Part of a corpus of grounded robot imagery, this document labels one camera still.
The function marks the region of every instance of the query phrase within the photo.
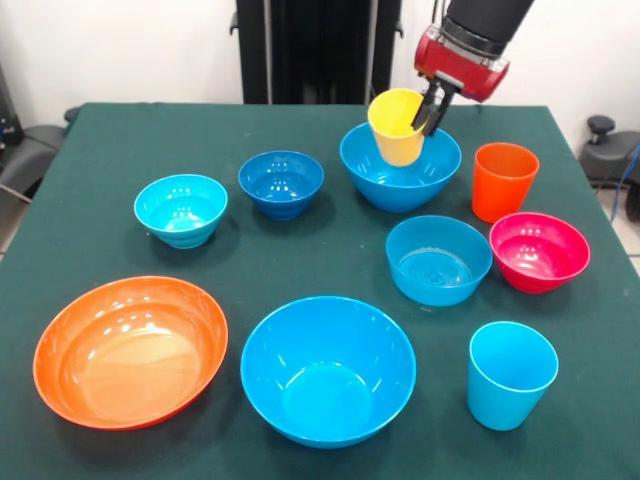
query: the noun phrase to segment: plastic bowl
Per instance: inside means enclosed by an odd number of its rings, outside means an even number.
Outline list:
[[[471,225],[425,215],[397,225],[387,237],[387,259],[398,289],[423,305],[466,300],[491,268],[491,248]]]
[[[227,191],[203,175],[172,175],[147,185],[136,198],[138,221],[174,248],[202,245],[227,208]]]
[[[403,409],[416,359],[404,332],[377,308],[310,297],[258,324],[240,374],[253,407],[284,436],[340,448],[374,435]]]
[[[176,414],[211,382],[227,322],[201,288],[169,277],[102,285],[67,305],[33,360],[44,402],[61,417],[129,430]]]
[[[324,182],[322,166],[309,155],[286,150],[249,159],[238,172],[240,188],[274,220],[291,220],[311,205]]]
[[[489,243],[504,278],[525,293],[544,293],[585,271],[591,259],[586,238],[551,215],[520,212],[498,220]]]
[[[460,147],[443,130],[424,140],[422,153],[407,167],[383,160],[368,123],[353,128],[340,143],[340,156],[358,191],[375,207],[389,212],[414,210],[449,183],[462,161]]]

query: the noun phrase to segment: green tablecloth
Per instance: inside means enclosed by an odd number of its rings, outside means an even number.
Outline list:
[[[384,240],[409,215],[372,208],[340,163],[340,139],[364,120],[363,107],[84,107],[0,264],[2,478],[639,478],[640,282],[549,111],[452,108],[444,128],[460,142],[462,167],[411,215],[450,215],[486,232],[470,210],[474,151],[490,141],[520,143],[541,161],[526,208],[582,230],[591,266],[544,296],[516,292],[494,267],[472,298],[443,309],[421,308],[396,290]],[[322,193],[290,223],[258,214],[236,184],[243,161],[281,148],[307,152],[326,170]],[[179,172],[213,176],[230,195],[215,238],[190,251],[146,235],[132,212],[144,185]],[[106,433],[59,419],[31,378],[41,332],[81,293],[142,274],[195,282],[220,302],[230,342],[219,374],[195,404],[153,428]],[[379,306],[407,332],[418,362],[405,410],[370,440],[337,451],[275,433],[239,378],[256,323],[316,294]],[[560,357],[555,384],[509,433],[484,429],[465,405],[468,341],[497,319],[537,328]]]

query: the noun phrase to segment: white wall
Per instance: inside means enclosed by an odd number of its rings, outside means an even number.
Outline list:
[[[234,0],[0,0],[21,122],[86,101],[242,102]]]
[[[396,38],[393,86],[425,88],[413,54],[432,6],[403,0],[406,34]],[[548,105],[575,152],[590,115],[640,130],[640,1],[535,0],[505,57],[510,71],[487,103]]]
[[[392,84],[424,88],[413,55],[432,0],[403,3]],[[241,102],[234,10],[234,0],[0,0],[0,62],[22,122],[60,123],[86,101]],[[639,32],[637,0],[536,0],[490,103],[549,105],[574,150],[593,113],[640,129]]]

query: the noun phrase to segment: orange bowl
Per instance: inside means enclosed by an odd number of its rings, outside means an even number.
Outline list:
[[[102,430],[159,423],[211,382],[227,350],[227,322],[201,288],[169,277],[102,285],[67,305],[33,359],[44,402]]]

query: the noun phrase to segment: blue bowl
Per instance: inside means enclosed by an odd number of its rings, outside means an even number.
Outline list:
[[[173,175],[147,185],[133,211],[138,221],[174,248],[202,245],[227,208],[227,191],[203,175]]]
[[[324,182],[322,166],[309,155],[286,150],[249,159],[238,183],[256,208],[274,220],[291,220],[309,205]]]
[[[387,237],[387,259],[398,289],[434,307],[466,300],[489,272],[493,256],[484,236],[460,220],[413,217]]]
[[[374,435],[403,409],[416,359],[404,332],[377,308],[310,297],[258,324],[240,376],[253,407],[284,436],[340,448]]]
[[[340,143],[342,163],[360,193],[389,212],[414,210],[440,193],[462,161],[460,147],[443,130],[424,140],[422,153],[407,167],[394,167],[380,156],[368,123],[353,128]]]

